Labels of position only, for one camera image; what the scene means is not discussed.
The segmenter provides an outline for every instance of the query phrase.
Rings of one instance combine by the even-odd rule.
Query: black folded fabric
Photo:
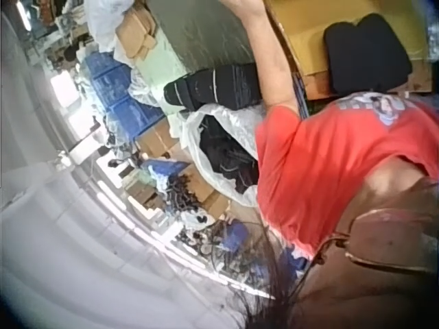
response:
[[[255,63],[197,71],[167,84],[164,94],[168,103],[190,111],[207,103],[240,110],[256,105],[262,99]]]
[[[215,173],[235,180],[235,190],[243,194],[259,180],[258,162],[218,121],[206,115],[200,124],[200,149],[206,154]]]
[[[407,82],[413,71],[412,62],[392,27],[378,14],[369,14],[357,25],[362,38],[370,40],[374,51],[373,63],[376,85],[374,90],[384,93]]]
[[[204,104],[193,98],[193,95],[189,92],[189,86],[187,84],[187,77],[180,77],[177,80],[168,83],[164,89],[163,94],[167,103],[175,106],[184,106],[189,111],[196,111]]]
[[[332,24],[323,35],[327,47],[333,92],[348,95],[370,90],[375,85],[373,44],[359,36],[358,28],[347,22]]]
[[[324,32],[331,87],[338,95],[386,92],[407,82],[412,63],[400,40],[378,14],[357,26],[341,22]]]

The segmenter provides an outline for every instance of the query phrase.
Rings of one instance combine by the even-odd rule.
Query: hand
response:
[[[265,15],[263,0],[219,0],[230,9],[239,19],[246,21],[252,17]]]

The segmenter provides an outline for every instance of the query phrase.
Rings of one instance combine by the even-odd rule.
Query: clothing pile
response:
[[[200,149],[206,154],[215,173],[228,180],[235,180],[235,190],[243,194],[257,185],[258,162],[218,123],[206,115],[201,124]]]

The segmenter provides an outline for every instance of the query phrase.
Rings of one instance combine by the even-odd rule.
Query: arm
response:
[[[287,57],[270,24],[263,0],[220,0],[246,29],[266,106],[284,105],[299,115]]]

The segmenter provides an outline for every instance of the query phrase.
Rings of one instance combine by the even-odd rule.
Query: sleeve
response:
[[[300,118],[286,106],[274,106],[256,130],[259,170],[261,174],[277,170],[289,153],[300,125]]]

